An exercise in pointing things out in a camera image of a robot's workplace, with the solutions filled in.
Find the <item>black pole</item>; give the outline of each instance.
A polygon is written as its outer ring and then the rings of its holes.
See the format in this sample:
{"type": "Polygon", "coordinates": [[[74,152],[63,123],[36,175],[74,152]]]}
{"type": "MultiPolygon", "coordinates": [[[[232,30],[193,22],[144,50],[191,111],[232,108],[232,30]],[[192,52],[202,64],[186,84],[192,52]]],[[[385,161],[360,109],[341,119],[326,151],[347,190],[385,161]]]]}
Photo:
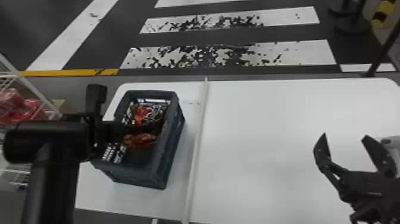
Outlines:
{"type": "Polygon", "coordinates": [[[346,35],[360,35],[371,31],[371,23],[363,16],[363,8],[367,0],[360,0],[355,13],[351,17],[337,18],[335,28],[346,35]]]}
{"type": "Polygon", "coordinates": [[[63,144],[45,144],[32,163],[21,224],[72,224],[79,161],[63,144]]]}
{"type": "Polygon", "coordinates": [[[353,0],[330,0],[329,13],[338,17],[348,16],[354,13],[355,3],[353,0]]]}
{"type": "Polygon", "coordinates": [[[367,0],[360,0],[360,2],[357,5],[357,10],[355,11],[355,14],[353,15],[352,23],[356,24],[358,20],[363,16],[363,8],[365,6],[365,3],[367,0]]]}
{"type": "Polygon", "coordinates": [[[387,38],[385,44],[380,51],[378,57],[372,63],[370,69],[363,75],[363,77],[374,77],[376,70],[378,69],[382,59],[386,56],[389,52],[392,45],[397,40],[397,37],[400,34],[400,19],[397,21],[396,26],[393,28],[392,33],[390,33],[389,37],[387,38]]]}

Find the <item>white table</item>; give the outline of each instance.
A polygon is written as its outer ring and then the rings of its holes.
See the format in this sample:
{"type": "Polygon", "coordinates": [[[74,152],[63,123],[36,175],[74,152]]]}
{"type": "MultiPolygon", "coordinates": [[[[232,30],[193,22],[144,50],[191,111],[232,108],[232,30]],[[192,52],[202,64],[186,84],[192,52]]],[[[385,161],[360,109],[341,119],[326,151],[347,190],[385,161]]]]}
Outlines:
{"type": "Polygon", "coordinates": [[[203,124],[203,105],[193,102],[207,84],[121,86],[106,119],[129,89],[173,90],[181,99],[188,123],[170,181],[165,191],[122,185],[84,164],[76,206],[185,223],[348,223],[352,210],[318,171],[314,144],[327,132],[335,162],[374,170],[361,138],[400,134],[400,89],[388,79],[208,84],[203,124]],[[194,141],[191,161],[183,148],[194,141]]]}

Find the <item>yellow line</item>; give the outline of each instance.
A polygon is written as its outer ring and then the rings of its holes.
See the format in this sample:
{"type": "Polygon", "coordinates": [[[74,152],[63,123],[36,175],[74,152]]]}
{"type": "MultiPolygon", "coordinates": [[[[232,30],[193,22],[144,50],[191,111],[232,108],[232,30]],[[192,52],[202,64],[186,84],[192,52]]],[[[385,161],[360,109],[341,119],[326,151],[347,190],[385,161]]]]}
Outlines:
{"type": "Polygon", "coordinates": [[[382,22],[380,20],[371,20],[371,24],[373,28],[380,28],[385,25],[385,22],[382,22]]]}
{"type": "Polygon", "coordinates": [[[45,70],[45,71],[20,71],[23,76],[115,76],[119,69],[71,69],[71,70],[45,70]]]}
{"type": "Polygon", "coordinates": [[[389,1],[382,1],[379,4],[378,9],[376,11],[389,15],[393,11],[394,8],[395,8],[395,4],[393,4],[389,1]]]}

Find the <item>floor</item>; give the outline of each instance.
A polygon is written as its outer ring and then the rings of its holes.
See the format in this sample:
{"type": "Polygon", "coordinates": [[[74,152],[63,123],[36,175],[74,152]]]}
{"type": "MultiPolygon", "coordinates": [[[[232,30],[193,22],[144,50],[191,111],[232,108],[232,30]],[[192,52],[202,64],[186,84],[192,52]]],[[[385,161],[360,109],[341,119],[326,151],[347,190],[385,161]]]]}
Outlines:
{"type": "MultiPolygon", "coordinates": [[[[379,42],[335,31],[326,1],[2,1],[0,51],[19,70],[120,76],[365,70],[379,42]]],[[[383,62],[382,71],[396,70],[383,62]]]]}

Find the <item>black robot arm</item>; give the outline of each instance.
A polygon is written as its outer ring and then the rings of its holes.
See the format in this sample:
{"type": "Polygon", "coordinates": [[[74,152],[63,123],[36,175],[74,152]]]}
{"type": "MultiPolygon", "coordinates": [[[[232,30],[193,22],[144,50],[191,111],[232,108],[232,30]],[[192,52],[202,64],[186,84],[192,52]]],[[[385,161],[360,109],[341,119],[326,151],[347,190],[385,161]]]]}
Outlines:
{"type": "Polygon", "coordinates": [[[65,114],[60,121],[20,122],[5,135],[5,159],[32,163],[22,224],[73,222],[79,164],[122,132],[118,124],[102,122],[106,96],[105,86],[89,85],[84,113],[65,114]]]}
{"type": "Polygon", "coordinates": [[[400,223],[400,179],[397,168],[387,149],[375,139],[362,139],[377,172],[350,171],[332,162],[326,135],[314,147],[318,169],[339,193],[340,199],[352,206],[350,215],[357,222],[400,223]]]}

